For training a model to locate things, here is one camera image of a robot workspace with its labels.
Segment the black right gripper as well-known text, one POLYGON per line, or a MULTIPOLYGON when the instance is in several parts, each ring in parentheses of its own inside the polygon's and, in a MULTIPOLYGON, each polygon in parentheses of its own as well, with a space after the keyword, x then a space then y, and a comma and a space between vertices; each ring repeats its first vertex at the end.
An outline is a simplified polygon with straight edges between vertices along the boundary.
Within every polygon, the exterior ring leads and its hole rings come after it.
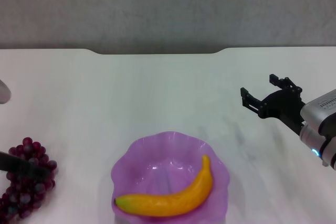
POLYGON ((301 99, 302 88, 295 85, 288 77, 279 79, 275 74, 269 75, 269 82, 281 90, 260 101, 252 96, 248 90, 241 88, 242 105, 258 114, 262 119, 279 119, 299 135, 304 121, 300 115, 300 111, 305 105, 301 99))

